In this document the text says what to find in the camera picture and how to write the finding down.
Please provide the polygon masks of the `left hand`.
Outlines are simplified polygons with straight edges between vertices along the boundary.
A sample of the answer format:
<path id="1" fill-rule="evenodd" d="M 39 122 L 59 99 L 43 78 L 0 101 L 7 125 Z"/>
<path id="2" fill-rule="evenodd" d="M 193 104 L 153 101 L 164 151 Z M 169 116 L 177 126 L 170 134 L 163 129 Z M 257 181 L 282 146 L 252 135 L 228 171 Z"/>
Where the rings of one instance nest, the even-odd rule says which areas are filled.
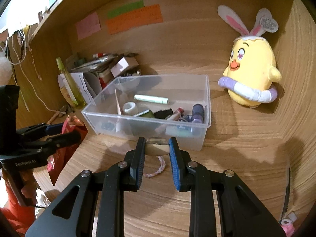
<path id="1" fill-rule="evenodd" d="M 36 205 L 37 182 L 33 175 L 33 169 L 23 170 L 19 173 L 24 183 L 21 193 L 25 196 L 25 198 L 32 201 L 32 205 Z M 3 168 L 1 168 L 1 177 L 4 179 L 6 186 L 12 190 L 12 181 L 10 180 L 10 175 Z"/>

